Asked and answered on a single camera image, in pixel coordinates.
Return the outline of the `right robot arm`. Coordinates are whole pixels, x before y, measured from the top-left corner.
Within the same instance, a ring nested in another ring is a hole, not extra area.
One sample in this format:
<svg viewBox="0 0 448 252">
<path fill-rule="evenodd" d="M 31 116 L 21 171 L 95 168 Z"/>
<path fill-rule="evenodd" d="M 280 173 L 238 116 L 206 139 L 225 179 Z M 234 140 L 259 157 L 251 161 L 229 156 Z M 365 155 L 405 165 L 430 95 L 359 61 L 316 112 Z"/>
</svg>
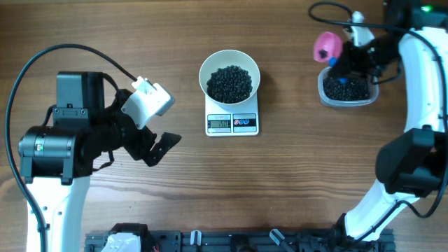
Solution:
<svg viewBox="0 0 448 252">
<path fill-rule="evenodd" d="M 405 74 L 404 132 L 383 146 L 376 179 L 360 203 L 342 214 L 326 238 L 331 251 L 385 251 L 384 228 L 403 210 L 447 187 L 447 6 L 420 1 L 386 1 L 385 35 L 350 11 L 350 34 L 331 77 L 357 74 L 376 83 L 382 69 L 398 61 Z"/>
</svg>

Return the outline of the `pink scoop blue handle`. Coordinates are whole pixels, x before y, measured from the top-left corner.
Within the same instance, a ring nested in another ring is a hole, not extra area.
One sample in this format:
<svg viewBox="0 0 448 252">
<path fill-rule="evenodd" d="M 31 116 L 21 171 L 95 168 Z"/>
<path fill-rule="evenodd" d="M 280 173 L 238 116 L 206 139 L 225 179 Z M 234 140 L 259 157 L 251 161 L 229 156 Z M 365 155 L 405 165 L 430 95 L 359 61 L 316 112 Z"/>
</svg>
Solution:
<svg viewBox="0 0 448 252">
<path fill-rule="evenodd" d="M 328 67 L 324 69 L 324 71 L 328 73 L 342 54 L 342 47 L 343 42 L 338 35 L 325 31 L 321 33 L 314 42 L 313 59 L 316 62 L 327 64 Z M 320 50 L 326 50 L 328 52 L 328 56 L 321 58 L 319 55 Z"/>
</svg>

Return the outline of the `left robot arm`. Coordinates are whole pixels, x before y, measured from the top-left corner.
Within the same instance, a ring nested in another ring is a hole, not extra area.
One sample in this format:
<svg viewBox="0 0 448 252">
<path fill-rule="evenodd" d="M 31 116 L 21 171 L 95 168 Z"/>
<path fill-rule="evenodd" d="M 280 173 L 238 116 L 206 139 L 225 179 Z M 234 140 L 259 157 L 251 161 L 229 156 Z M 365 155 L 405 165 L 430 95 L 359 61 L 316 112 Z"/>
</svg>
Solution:
<svg viewBox="0 0 448 252">
<path fill-rule="evenodd" d="M 148 129 L 153 116 L 174 104 L 161 85 L 137 78 L 106 106 L 108 82 L 102 72 L 59 72 L 56 104 L 19 142 L 20 174 L 37 204 L 28 210 L 28 251 L 79 250 L 85 198 L 101 154 L 123 148 L 153 167 L 181 139 Z"/>
</svg>

